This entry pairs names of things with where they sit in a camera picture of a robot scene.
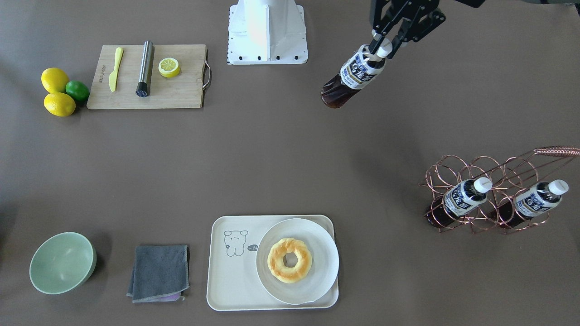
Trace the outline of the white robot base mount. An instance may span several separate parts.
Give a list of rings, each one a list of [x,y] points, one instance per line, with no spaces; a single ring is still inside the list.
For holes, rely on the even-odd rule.
[[[239,0],[228,12],[228,64],[308,61],[304,8],[294,0]]]

